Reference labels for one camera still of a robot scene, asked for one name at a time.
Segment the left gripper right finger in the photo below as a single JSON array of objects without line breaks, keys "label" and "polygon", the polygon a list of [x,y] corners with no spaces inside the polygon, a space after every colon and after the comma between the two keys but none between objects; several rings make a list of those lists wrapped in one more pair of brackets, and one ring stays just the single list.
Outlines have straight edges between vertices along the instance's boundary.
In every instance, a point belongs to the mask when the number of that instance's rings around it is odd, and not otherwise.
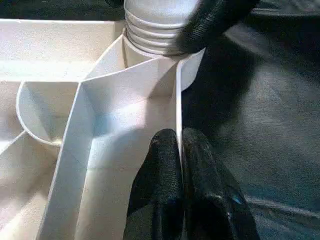
[{"label": "left gripper right finger", "polygon": [[182,131],[185,220],[190,240],[258,240],[255,219],[242,190],[208,138]]}]

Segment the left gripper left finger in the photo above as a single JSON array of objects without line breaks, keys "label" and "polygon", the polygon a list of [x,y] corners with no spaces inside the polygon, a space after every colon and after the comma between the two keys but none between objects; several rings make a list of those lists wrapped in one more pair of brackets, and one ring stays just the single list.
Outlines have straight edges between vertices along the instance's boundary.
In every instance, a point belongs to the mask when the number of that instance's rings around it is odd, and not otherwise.
[{"label": "left gripper left finger", "polygon": [[183,181],[176,133],[166,128],[150,141],[130,191],[128,240],[179,240],[184,221]]}]

